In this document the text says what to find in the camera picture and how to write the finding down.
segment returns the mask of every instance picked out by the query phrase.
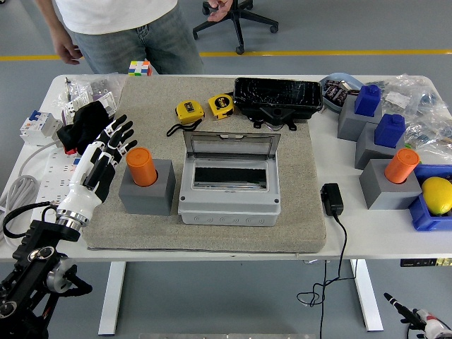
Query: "rubik's cube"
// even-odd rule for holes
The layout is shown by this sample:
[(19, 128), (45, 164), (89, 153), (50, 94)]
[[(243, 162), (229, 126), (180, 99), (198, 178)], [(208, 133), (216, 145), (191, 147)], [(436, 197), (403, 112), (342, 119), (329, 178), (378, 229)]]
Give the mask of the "rubik's cube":
[(129, 67), (130, 76), (150, 76), (153, 69), (149, 61), (132, 61)]

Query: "white t-shirt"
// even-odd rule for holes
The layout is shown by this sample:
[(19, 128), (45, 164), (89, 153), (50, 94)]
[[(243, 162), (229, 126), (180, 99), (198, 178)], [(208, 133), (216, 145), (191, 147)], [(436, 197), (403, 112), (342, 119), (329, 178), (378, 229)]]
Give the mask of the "white t-shirt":
[(56, 0), (64, 24), (83, 34), (141, 27), (164, 16), (177, 0)]

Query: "yellow tape measure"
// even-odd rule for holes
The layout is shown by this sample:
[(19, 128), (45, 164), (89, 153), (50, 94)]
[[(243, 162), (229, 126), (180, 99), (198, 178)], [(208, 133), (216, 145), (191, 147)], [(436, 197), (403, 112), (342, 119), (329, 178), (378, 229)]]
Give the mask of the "yellow tape measure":
[(204, 117), (204, 111), (201, 104), (194, 100), (186, 100), (176, 107), (177, 118), (181, 124), (190, 124)]
[(213, 116), (218, 120), (232, 115), (234, 112), (234, 103), (232, 97), (227, 94), (216, 95), (209, 99), (209, 105), (212, 109)]

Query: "person's hand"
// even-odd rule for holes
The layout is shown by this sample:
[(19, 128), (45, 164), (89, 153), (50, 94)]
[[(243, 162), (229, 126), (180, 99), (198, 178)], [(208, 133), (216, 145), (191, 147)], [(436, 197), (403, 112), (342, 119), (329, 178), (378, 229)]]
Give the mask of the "person's hand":
[(227, 12), (229, 12), (232, 5), (232, 0), (208, 0), (208, 1), (210, 7), (216, 8), (217, 11), (212, 12), (210, 16), (207, 18), (207, 21), (216, 21), (216, 22), (220, 21), (227, 15)]
[(55, 52), (65, 64), (78, 65), (83, 55), (78, 46), (72, 43), (72, 38), (63, 25), (50, 31)]

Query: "white table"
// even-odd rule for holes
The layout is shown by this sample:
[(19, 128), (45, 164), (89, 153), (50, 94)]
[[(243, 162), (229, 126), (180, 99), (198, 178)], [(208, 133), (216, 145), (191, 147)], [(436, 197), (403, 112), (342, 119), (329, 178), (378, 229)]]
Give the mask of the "white table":
[[(54, 104), (55, 99), (64, 90), (64, 77), (57, 76), (50, 85), (49, 91), (40, 108), (41, 112), (50, 112), (59, 117), (61, 110)], [(69, 76), (70, 78), (95, 78), (96, 76)], [(319, 81), (324, 76), (258, 76), (269, 78), (290, 78), (295, 80)], [(386, 76), (357, 76), (363, 83), (387, 78)], [(348, 233), (348, 243), (344, 258), (348, 259), (388, 259), (388, 258), (443, 258), (452, 257), (452, 232), (417, 232), (411, 224), (409, 210), (367, 210), (364, 196), (359, 184), (361, 170), (355, 169), (355, 143), (336, 138), (338, 114), (324, 110), (315, 113), (309, 120), (309, 131), (314, 150), (319, 191), (328, 182), (339, 184), (344, 212), (340, 221)], [(6, 187), (16, 178), (20, 165), (36, 147), (24, 145), (20, 152), (16, 166)], [(47, 160), (47, 151), (37, 155), (33, 165), (25, 168), (26, 174), (39, 179)], [(423, 163), (442, 163), (441, 158), (435, 158), (429, 153), (420, 153)], [(22, 229), (15, 228), (15, 232), (27, 230), (29, 217), (22, 217)], [(333, 218), (326, 218), (326, 245), (315, 254), (244, 254), (244, 253), (211, 253), (199, 251), (90, 251), (81, 238), (76, 243), (61, 242), (58, 250), (78, 261), (112, 261), (110, 277), (114, 272), (121, 277), (124, 274), (125, 261), (243, 261), (243, 260), (315, 260), (338, 258), (343, 245), (343, 232)], [(12, 261), (13, 250), (4, 243), (0, 245), (0, 261)], [(364, 311), (364, 320), (369, 331), (381, 331), (376, 301), (373, 296), (371, 282), (365, 261), (359, 261), (357, 289), (362, 303), (370, 301), (371, 313)], [(109, 279), (109, 288), (114, 290), (118, 301), (121, 284), (114, 284), (118, 280)], [(109, 334), (114, 323), (108, 322), (102, 334)]]

